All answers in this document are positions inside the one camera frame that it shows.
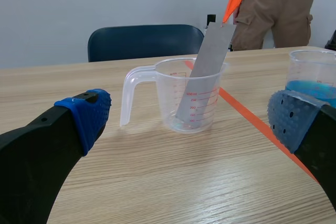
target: person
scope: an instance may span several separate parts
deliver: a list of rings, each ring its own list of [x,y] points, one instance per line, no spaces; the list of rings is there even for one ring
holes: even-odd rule
[[[277,48],[306,46],[311,35],[312,3],[313,0],[243,0],[234,13],[237,28],[233,50],[261,49],[270,29]]]

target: orange tape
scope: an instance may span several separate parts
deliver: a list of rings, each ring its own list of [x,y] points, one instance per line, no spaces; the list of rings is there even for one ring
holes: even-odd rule
[[[193,69],[194,65],[191,61],[186,60],[185,64],[190,69]],[[280,141],[274,136],[271,128],[264,123],[259,117],[254,115],[245,106],[238,102],[232,95],[226,92],[223,88],[219,89],[219,95],[230,104],[239,114],[247,119],[258,131],[260,131],[265,137],[267,137],[276,147],[278,147],[283,153],[285,153],[294,163],[296,163],[302,170],[304,170],[311,178],[318,182],[312,173],[306,168],[306,166],[289,150],[280,143]]]

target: blue chair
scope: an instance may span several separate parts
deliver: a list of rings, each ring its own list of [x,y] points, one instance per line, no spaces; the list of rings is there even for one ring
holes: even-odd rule
[[[89,62],[197,54],[203,38],[189,25],[100,28],[88,42]]]

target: blue textured pad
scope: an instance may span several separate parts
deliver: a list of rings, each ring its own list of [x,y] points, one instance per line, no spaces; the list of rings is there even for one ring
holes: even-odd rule
[[[268,120],[274,135],[294,153],[325,104],[328,103],[295,91],[276,92],[268,103]]]
[[[55,106],[63,106],[71,110],[84,156],[93,147],[100,129],[106,124],[111,107],[110,94],[105,90],[92,89],[87,92],[99,94],[95,103],[89,103],[83,99],[65,98],[54,104]]]

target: measuring cup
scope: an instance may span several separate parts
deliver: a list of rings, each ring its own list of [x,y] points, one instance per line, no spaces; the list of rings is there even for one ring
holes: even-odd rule
[[[135,86],[143,81],[155,81],[161,116],[166,126],[180,133],[197,133],[209,128],[214,120],[220,77],[227,64],[223,64],[218,74],[190,78],[195,59],[168,59],[153,66],[131,70],[125,78],[122,91],[120,126],[128,124],[130,120]],[[202,93],[193,90],[186,92],[189,81],[200,86],[205,83],[211,85],[207,90],[203,89]],[[186,107],[179,108],[182,98],[188,98],[188,102],[183,103]],[[183,121],[176,116],[178,110],[186,113],[183,115]]]
[[[286,90],[308,94],[336,108],[336,53],[297,50],[290,53]]]

